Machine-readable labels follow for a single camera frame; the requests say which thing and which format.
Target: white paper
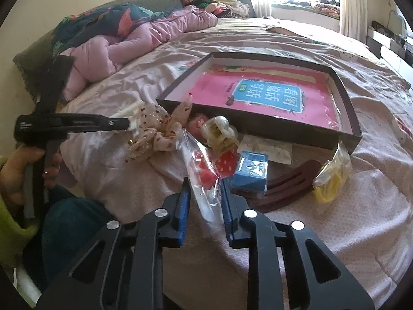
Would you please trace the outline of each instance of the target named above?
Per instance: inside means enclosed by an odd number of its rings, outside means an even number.
[[[267,154],[268,159],[282,164],[291,164],[292,144],[272,139],[263,139],[252,135],[244,135],[237,152],[256,152]]]

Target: pillow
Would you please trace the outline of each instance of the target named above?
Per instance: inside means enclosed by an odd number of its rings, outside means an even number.
[[[107,4],[103,4],[100,7],[110,7],[114,4],[125,3],[139,4],[140,6],[149,9],[153,12],[172,11],[176,9],[182,9],[183,7],[185,7],[182,4],[181,0],[116,0],[109,2]]]
[[[39,77],[43,67],[53,60],[52,53],[53,30],[40,37],[26,50],[18,53],[13,62],[23,77],[27,92],[36,101],[40,91]]]
[[[184,7],[181,0],[116,0],[99,7],[126,3],[138,4],[153,12],[172,11]],[[53,32],[54,29],[43,35],[23,52],[18,53],[13,59],[23,76],[26,90],[32,96],[33,101],[36,101],[40,91],[38,80],[41,71],[53,59]]]

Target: person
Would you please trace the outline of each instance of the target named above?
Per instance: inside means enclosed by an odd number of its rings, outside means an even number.
[[[22,263],[40,291],[67,265],[76,252],[114,217],[93,199],[78,198],[56,185],[62,163],[53,155],[53,166],[43,174],[49,188],[44,220],[23,218],[24,172],[28,164],[41,159],[44,151],[21,146],[8,159],[0,157],[0,263],[9,276]]]

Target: bedsheet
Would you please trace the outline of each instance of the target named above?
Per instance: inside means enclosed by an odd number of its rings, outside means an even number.
[[[267,24],[310,38],[265,32]],[[274,221],[302,220],[344,262],[377,308],[396,288],[413,258],[413,99],[408,84],[384,67],[360,42],[323,29],[279,20],[219,20],[215,28],[185,33],[87,88],[63,112],[111,116],[137,100],[155,102],[175,78],[211,51],[280,55],[331,66],[342,79],[363,131],[352,154],[353,172],[321,215],[312,193],[268,213]],[[405,130],[396,123],[403,122]],[[125,162],[128,133],[72,134],[63,159],[87,197],[122,222],[140,219],[178,192],[185,169],[177,152]],[[321,162],[331,152],[294,145],[293,166]],[[280,255],[281,272],[284,266]],[[191,205],[185,245],[164,250],[164,292],[185,310],[245,309],[248,253],[228,248],[224,233],[205,236]]]

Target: packaging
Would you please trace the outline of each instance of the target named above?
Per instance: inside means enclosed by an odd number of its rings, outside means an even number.
[[[231,190],[256,192],[264,195],[267,191],[268,155],[242,152]]]
[[[236,149],[240,144],[237,139],[237,129],[231,126],[228,119],[223,116],[214,117],[204,123],[201,134],[217,156]]]
[[[313,181],[317,210],[323,213],[336,199],[352,171],[352,162],[342,141],[337,145],[331,161],[327,161]]]
[[[242,137],[237,152],[266,154],[269,161],[287,165],[290,165],[292,162],[292,143],[274,141],[247,134]]]
[[[220,203],[220,176],[208,150],[186,129],[182,130],[178,149],[185,162],[193,196],[205,221],[204,233],[220,231],[224,224]]]

